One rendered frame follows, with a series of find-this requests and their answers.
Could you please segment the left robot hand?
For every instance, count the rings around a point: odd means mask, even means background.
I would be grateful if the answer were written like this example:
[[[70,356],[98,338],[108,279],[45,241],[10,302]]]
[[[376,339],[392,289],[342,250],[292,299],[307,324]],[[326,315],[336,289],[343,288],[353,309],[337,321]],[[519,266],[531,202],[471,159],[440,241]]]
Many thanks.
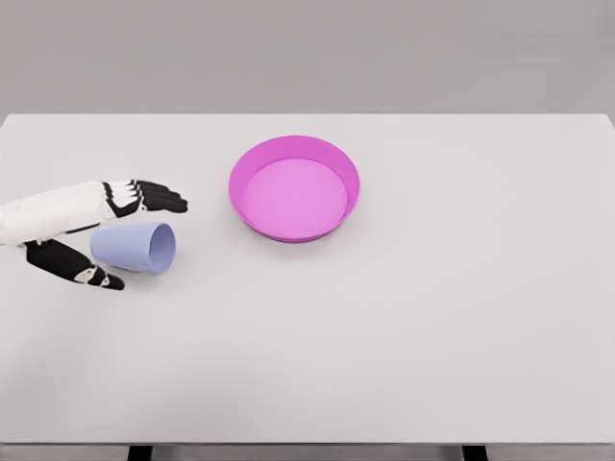
[[[28,263],[57,278],[121,291],[121,278],[56,237],[162,210],[186,213],[188,202],[167,186],[144,180],[63,186],[0,205],[0,246],[23,247]]]

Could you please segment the lavender blue cup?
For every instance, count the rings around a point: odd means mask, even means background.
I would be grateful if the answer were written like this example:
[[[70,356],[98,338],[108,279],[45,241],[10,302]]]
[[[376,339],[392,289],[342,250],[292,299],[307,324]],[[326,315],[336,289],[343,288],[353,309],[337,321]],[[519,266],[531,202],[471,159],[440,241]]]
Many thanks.
[[[165,223],[105,226],[91,236],[90,252],[96,260],[115,267],[163,274],[173,264],[176,236]]]

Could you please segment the pink round plate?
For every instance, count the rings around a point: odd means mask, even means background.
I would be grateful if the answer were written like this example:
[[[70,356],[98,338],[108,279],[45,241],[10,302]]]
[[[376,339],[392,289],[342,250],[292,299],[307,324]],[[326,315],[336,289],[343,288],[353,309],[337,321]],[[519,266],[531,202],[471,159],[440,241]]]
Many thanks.
[[[254,231],[304,243],[331,233],[350,216],[361,180],[340,148],[295,134],[249,149],[235,164],[228,190],[235,213]]]

